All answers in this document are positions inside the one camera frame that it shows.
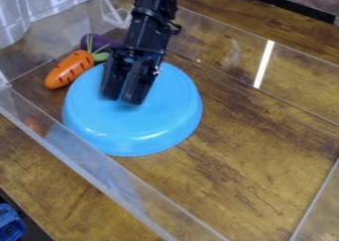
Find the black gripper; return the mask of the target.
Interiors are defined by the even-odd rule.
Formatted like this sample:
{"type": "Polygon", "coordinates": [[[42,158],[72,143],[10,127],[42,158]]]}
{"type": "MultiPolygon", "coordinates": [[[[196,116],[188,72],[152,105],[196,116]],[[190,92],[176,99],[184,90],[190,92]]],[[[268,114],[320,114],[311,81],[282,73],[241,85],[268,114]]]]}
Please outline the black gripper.
{"type": "Polygon", "coordinates": [[[169,39],[181,32],[181,26],[172,22],[174,14],[170,9],[132,10],[124,41],[112,49],[102,66],[100,92],[106,98],[118,98],[125,81],[121,100],[133,105],[142,103],[169,39]]]}

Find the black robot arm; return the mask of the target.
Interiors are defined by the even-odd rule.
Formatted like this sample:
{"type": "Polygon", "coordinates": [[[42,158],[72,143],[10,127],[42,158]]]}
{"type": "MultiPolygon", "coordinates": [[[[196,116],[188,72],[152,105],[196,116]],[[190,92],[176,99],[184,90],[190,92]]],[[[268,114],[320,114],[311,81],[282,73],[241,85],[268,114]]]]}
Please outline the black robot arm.
{"type": "Polygon", "coordinates": [[[169,38],[181,32],[173,23],[177,0],[134,0],[122,44],[104,63],[101,94],[140,105],[160,73],[169,38]]]}

